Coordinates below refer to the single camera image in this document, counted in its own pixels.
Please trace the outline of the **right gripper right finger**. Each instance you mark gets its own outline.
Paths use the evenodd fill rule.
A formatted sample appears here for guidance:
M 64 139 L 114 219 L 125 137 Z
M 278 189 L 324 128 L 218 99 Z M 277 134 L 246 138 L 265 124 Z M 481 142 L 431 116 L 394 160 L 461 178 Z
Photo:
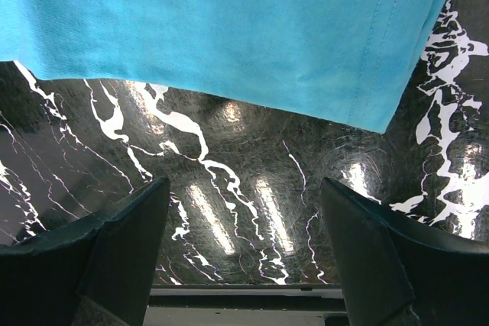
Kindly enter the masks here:
M 486 325 L 488 245 L 325 178 L 325 228 L 352 325 Z

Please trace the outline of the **cyan t shirt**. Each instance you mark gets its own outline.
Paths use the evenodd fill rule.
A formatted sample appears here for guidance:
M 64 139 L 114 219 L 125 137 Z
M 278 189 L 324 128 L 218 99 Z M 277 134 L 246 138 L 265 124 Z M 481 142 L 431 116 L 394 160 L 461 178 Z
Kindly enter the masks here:
M 445 0 L 1 0 L 37 78 L 160 83 L 384 133 Z

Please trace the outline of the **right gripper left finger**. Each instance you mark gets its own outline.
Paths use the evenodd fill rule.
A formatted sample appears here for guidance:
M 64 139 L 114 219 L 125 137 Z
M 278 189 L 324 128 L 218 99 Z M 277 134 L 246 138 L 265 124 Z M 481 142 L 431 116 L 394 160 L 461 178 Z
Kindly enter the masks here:
M 170 201 L 155 179 L 113 205 L 1 247 L 3 325 L 141 325 Z

